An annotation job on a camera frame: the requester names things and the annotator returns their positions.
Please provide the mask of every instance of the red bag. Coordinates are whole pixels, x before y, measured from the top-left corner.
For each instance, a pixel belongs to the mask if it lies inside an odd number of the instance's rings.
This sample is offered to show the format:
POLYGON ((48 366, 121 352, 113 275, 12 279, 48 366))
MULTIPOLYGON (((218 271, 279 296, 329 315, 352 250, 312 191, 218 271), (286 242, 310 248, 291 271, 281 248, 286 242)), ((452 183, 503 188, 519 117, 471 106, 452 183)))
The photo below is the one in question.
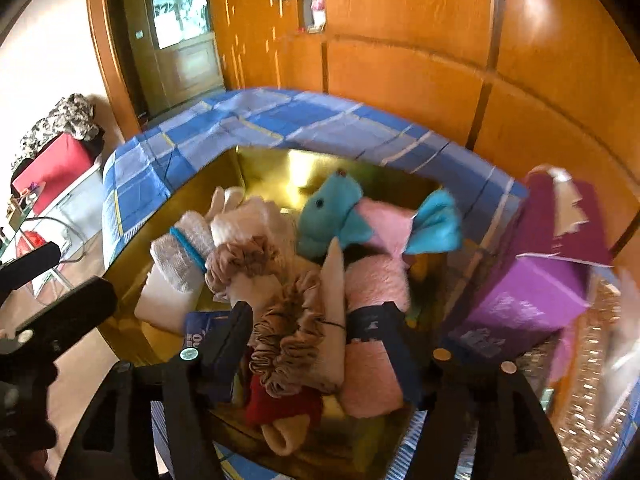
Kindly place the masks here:
POLYGON ((36 231, 25 231, 24 236, 20 237, 20 241, 18 241, 18 246, 15 250, 18 257, 24 256, 26 253, 30 253, 31 251, 33 251, 33 249, 31 249, 27 244, 27 240, 34 248, 40 247, 47 243, 47 241, 36 231))

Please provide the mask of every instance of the wooden door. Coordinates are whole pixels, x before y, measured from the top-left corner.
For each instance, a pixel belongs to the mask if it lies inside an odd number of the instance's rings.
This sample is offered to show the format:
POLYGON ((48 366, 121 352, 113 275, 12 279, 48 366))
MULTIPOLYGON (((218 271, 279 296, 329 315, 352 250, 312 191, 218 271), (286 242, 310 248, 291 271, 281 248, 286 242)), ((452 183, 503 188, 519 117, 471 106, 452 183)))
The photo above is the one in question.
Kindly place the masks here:
POLYGON ((206 20, 196 25, 196 0, 123 1, 129 41, 150 116, 223 86, 216 39, 206 10, 208 0, 198 0, 197 7, 203 9, 206 20))
POLYGON ((213 32, 173 44, 156 54, 169 106, 223 85, 213 32))
POLYGON ((227 88, 280 86, 277 38, 301 23, 298 0, 210 0, 227 88))

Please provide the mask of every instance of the scrunchie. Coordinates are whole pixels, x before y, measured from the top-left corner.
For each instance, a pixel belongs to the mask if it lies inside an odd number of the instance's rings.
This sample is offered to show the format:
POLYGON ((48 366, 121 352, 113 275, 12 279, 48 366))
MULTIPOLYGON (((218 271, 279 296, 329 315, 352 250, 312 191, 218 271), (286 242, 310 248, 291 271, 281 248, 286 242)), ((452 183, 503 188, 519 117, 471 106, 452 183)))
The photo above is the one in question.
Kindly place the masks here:
POLYGON ((249 368, 271 397, 295 395, 318 357, 324 337, 320 276, 301 275, 284 289, 284 300, 269 307, 255 324, 249 368))
POLYGON ((248 278, 264 274, 279 276, 282 268, 276 261, 277 255, 278 250, 269 245, 266 236, 220 244, 207 256, 205 283, 211 292, 221 294, 239 272, 248 278))

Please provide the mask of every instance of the beige sock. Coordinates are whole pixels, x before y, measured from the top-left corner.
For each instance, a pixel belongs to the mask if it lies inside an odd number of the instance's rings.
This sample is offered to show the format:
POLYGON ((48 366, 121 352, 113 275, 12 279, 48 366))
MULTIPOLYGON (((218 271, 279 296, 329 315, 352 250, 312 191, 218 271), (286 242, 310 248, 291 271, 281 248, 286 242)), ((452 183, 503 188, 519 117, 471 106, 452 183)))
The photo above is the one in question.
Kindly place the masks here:
POLYGON ((306 439, 311 418, 308 415, 296 415, 279 418, 271 424, 263 424, 262 436, 271 450, 280 456, 289 456, 297 451, 306 439))

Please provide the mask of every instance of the cardboard box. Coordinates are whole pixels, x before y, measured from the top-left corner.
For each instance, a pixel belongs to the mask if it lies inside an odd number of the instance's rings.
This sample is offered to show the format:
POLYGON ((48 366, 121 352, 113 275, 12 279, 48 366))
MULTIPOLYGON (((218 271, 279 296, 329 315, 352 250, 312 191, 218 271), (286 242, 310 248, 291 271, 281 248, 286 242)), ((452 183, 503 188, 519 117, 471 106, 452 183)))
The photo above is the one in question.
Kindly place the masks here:
POLYGON ((491 361, 512 360, 588 308, 593 268, 610 267, 611 257, 593 187, 567 177, 527 177, 529 196, 488 279, 445 323, 460 346, 491 361))

